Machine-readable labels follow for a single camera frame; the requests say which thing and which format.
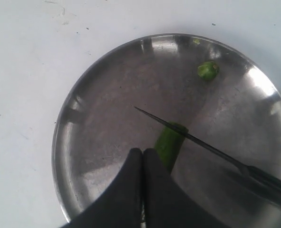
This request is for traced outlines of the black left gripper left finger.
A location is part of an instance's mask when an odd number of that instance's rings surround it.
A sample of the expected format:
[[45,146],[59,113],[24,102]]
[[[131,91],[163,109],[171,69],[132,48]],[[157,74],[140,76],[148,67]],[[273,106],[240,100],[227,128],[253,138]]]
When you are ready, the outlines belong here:
[[139,228],[142,211],[142,152],[132,148],[104,193],[64,228]]

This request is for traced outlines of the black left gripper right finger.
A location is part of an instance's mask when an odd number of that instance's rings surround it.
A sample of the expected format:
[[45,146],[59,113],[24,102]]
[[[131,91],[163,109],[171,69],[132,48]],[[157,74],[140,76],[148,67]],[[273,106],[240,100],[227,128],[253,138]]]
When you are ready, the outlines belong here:
[[172,179],[152,148],[143,152],[143,201],[147,228],[226,228]]

